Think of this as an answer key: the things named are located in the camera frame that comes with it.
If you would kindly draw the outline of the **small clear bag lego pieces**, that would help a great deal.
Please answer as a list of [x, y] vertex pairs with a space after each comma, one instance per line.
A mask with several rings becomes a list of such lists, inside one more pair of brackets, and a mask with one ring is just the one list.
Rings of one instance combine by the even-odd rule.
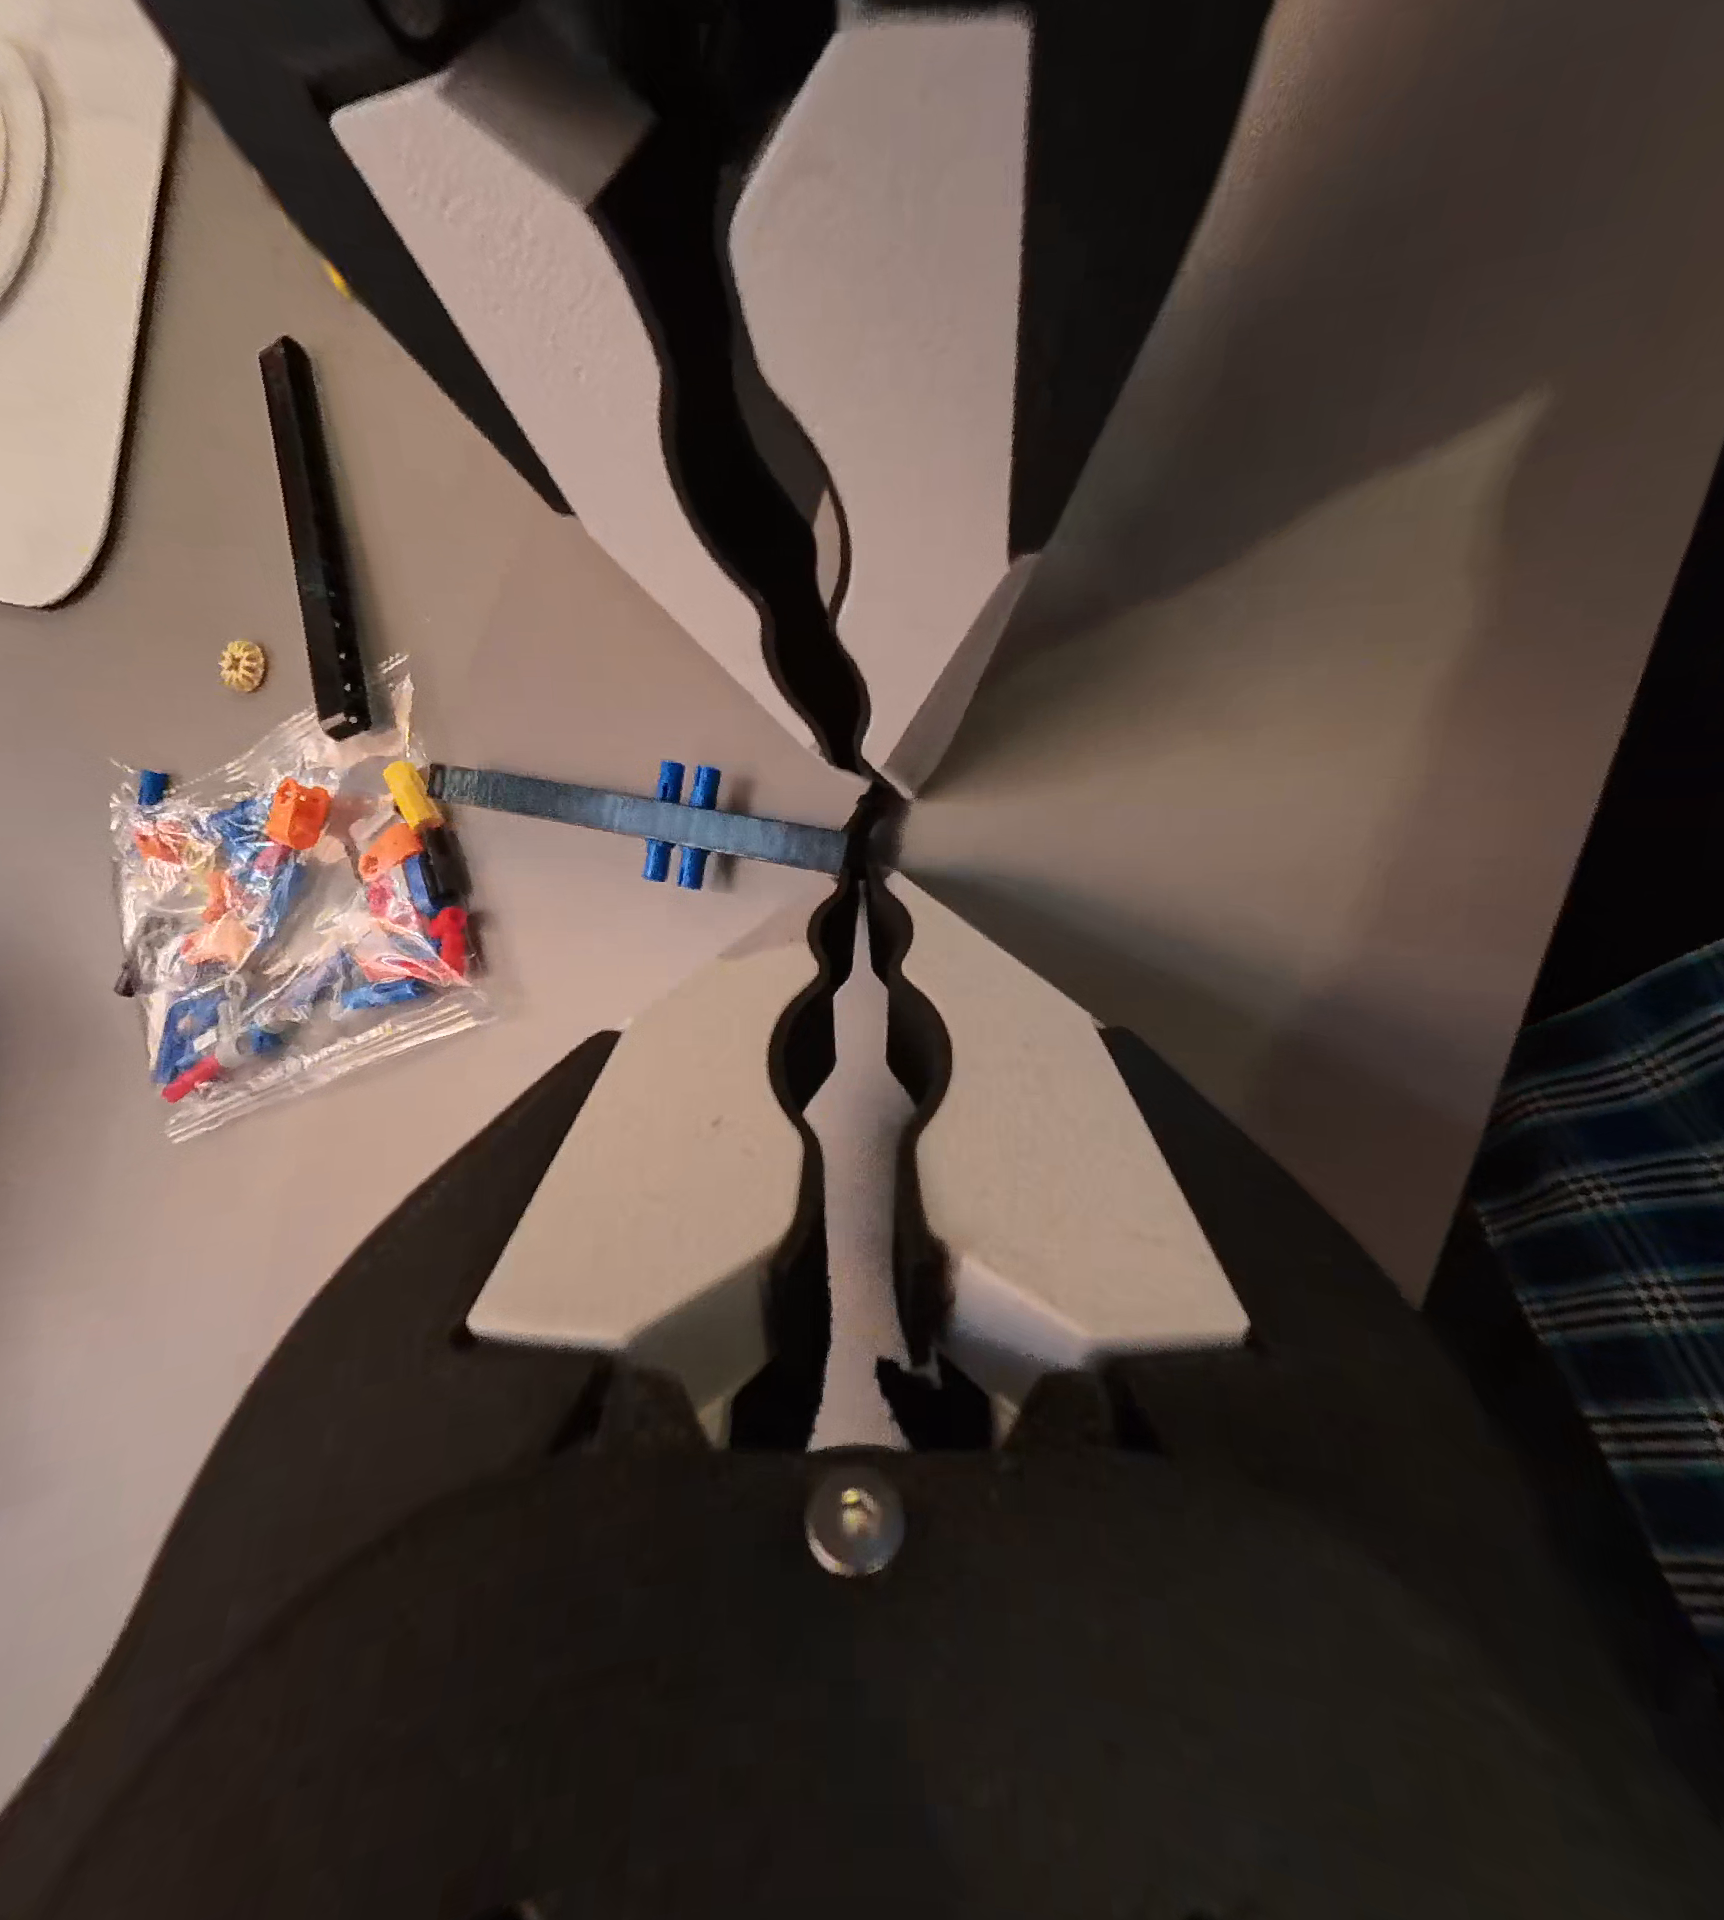
[[173, 1142], [491, 1022], [403, 651], [371, 716], [333, 739], [299, 710], [208, 774], [120, 769], [116, 989]]

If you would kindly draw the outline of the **blue plaid shirt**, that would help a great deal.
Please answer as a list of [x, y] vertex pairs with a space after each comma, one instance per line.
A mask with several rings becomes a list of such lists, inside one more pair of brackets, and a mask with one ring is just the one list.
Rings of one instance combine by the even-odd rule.
[[1466, 1187], [1498, 1340], [1643, 1664], [1724, 1737], [1724, 940], [1524, 1022]]

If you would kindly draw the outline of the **thin black lego beam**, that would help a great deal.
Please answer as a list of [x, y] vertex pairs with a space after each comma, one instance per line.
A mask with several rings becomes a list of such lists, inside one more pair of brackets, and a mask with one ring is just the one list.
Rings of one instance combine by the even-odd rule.
[[843, 872], [846, 832], [729, 809], [722, 804], [722, 779], [713, 811], [688, 809], [687, 795], [695, 769], [687, 765], [684, 769], [684, 804], [659, 804], [659, 784], [649, 795], [638, 795], [594, 784], [461, 767], [453, 762], [433, 762], [425, 769], [425, 784], [433, 800], [452, 809], [487, 809], [509, 816], [627, 836], [641, 844], [649, 836], [670, 840], [678, 851], [670, 870], [670, 881], [676, 884], [687, 843], [708, 847], [705, 875], [711, 863], [722, 858], [776, 865], [792, 872]]

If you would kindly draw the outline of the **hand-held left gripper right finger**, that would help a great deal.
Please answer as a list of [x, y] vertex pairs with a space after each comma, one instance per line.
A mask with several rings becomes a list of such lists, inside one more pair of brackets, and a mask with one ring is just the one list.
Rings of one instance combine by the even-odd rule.
[[1251, 1315], [1100, 1022], [905, 875], [871, 878], [908, 1364], [876, 1382], [911, 1448], [990, 1448], [1056, 1375], [1240, 1350]]

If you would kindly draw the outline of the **white base board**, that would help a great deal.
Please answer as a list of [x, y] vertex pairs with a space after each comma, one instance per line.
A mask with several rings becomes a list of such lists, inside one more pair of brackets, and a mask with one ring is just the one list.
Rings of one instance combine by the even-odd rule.
[[137, 3], [0, 3], [0, 602], [43, 611], [112, 523], [176, 62]]

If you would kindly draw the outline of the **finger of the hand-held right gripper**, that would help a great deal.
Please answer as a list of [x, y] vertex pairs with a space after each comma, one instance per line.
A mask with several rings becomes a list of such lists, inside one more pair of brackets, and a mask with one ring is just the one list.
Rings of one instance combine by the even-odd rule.
[[732, 215], [754, 360], [834, 486], [862, 755], [943, 762], [1044, 538], [1014, 531], [1032, 17], [839, 12]]
[[587, 538], [792, 741], [876, 780], [834, 630], [849, 514], [732, 259], [802, 90], [655, 115], [576, 64], [452, 64], [331, 129]]

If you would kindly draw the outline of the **thick black lego beam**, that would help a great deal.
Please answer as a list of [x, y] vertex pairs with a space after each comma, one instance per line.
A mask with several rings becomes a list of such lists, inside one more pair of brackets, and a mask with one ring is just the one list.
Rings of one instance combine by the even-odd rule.
[[271, 426], [317, 723], [329, 739], [345, 741], [371, 732], [372, 710], [317, 371], [310, 355], [291, 335], [278, 335], [257, 355], [257, 369]]

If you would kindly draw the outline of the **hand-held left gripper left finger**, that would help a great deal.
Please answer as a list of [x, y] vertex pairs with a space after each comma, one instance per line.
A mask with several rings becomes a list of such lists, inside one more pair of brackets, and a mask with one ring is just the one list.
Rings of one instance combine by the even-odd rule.
[[822, 1151], [859, 875], [744, 933], [624, 1026], [468, 1334], [684, 1385], [737, 1448], [807, 1448], [827, 1387]]

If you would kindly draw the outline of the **black lego pin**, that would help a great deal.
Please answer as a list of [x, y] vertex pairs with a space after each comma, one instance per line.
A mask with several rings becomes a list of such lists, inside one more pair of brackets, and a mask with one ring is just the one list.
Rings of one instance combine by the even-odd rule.
[[857, 881], [901, 867], [911, 798], [891, 780], [871, 780], [846, 825], [843, 872]]

